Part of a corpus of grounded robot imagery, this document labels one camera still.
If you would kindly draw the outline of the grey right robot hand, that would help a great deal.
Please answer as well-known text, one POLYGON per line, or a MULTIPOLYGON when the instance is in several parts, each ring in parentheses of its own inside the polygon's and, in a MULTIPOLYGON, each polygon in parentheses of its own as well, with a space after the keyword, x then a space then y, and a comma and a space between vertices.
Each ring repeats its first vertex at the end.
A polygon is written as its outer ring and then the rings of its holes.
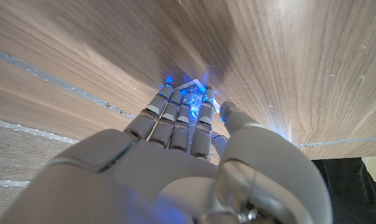
POLYGON ((212 132, 212 89, 165 85, 122 131, 96 133, 50 160, 1 223, 331 223, 314 164, 234 103, 212 132))

